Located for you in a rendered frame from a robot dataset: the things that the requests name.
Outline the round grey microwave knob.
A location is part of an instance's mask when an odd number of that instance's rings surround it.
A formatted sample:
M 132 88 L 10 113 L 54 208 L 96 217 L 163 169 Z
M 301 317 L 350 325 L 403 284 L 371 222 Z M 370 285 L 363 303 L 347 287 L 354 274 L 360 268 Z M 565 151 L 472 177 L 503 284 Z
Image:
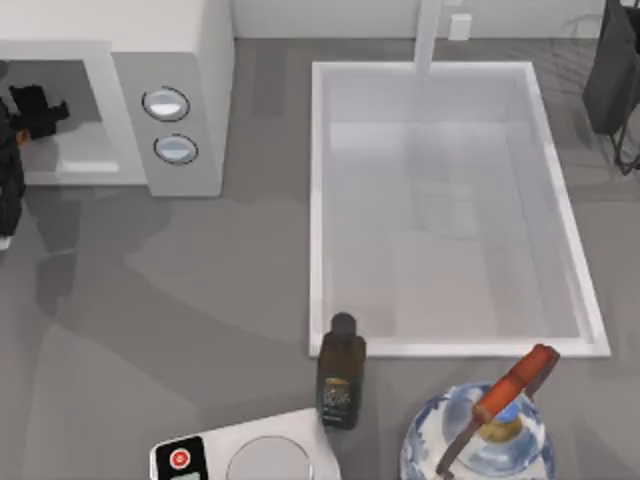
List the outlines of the round grey microwave knob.
M 198 146 L 189 137 L 172 134 L 154 141 L 155 155 L 171 165 L 186 165 L 198 157 Z
M 145 113 L 160 122 L 178 122 L 191 110 L 190 101 L 180 90 L 163 86 L 145 92 L 141 98 Z

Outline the pale microwave oven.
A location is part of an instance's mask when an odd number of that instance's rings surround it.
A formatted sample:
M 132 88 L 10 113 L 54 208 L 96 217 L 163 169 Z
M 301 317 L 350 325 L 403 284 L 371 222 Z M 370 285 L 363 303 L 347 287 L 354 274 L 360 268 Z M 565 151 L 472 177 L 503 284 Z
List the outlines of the pale microwave oven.
M 156 197 L 215 197 L 222 188 L 234 73 L 229 0 L 0 0 L 0 96 L 41 85 L 68 104 L 55 136 L 23 146 L 31 185 L 146 186 Z M 184 93 L 178 122 L 141 98 Z M 189 137 L 198 157 L 159 159 L 154 141 Z

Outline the tall white tap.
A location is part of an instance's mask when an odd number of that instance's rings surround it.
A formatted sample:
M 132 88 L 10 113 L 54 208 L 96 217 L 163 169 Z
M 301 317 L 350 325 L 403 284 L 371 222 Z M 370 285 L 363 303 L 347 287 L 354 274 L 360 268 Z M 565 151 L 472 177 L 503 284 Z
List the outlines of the tall white tap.
M 440 9 L 441 0 L 419 0 L 413 63 L 422 75 L 426 75 L 431 66 Z

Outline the dark brown bottle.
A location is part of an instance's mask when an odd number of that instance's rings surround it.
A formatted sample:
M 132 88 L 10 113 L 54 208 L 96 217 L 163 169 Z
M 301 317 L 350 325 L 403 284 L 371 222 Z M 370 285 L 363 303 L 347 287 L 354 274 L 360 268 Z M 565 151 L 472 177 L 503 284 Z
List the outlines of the dark brown bottle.
M 367 357 L 356 319 L 336 313 L 323 336 L 316 370 L 316 410 L 324 426 L 353 430 L 357 424 Z

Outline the white kitchen scale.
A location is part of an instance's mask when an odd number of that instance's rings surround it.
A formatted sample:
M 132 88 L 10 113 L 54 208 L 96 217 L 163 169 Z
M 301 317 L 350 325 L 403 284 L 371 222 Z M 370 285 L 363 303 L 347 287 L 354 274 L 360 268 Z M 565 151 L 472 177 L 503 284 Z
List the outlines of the white kitchen scale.
M 150 480 L 343 480 L 313 408 L 162 442 L 149 454 Z

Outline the white sink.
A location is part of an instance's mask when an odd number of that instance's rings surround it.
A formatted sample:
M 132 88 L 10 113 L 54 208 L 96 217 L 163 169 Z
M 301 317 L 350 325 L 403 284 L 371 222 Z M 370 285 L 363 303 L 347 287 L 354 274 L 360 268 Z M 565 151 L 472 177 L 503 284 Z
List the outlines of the white sink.
M 311 355 L 610 355 L 531 63 L 316 62 L 310 160 Z

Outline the blue and white teapot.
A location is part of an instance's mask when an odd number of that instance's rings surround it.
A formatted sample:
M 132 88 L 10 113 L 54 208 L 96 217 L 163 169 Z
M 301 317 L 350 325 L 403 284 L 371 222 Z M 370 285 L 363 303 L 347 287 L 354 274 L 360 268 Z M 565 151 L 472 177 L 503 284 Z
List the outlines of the blue and white teapot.
M 425 402 L 399 455 L 399 480 L 555 480 L 534 395 L 560 359 L 535 345 L 500 379 L 455 385 Z

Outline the white wall socket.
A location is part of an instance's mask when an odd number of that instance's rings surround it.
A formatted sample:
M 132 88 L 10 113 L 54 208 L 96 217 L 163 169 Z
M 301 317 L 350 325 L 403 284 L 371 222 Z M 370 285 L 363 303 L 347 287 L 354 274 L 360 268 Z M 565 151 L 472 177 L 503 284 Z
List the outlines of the white wall socket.
M 473 17 L 469 13 L 452 14 L 449 23 L 450 41 L 467 41 L 471 38 Z

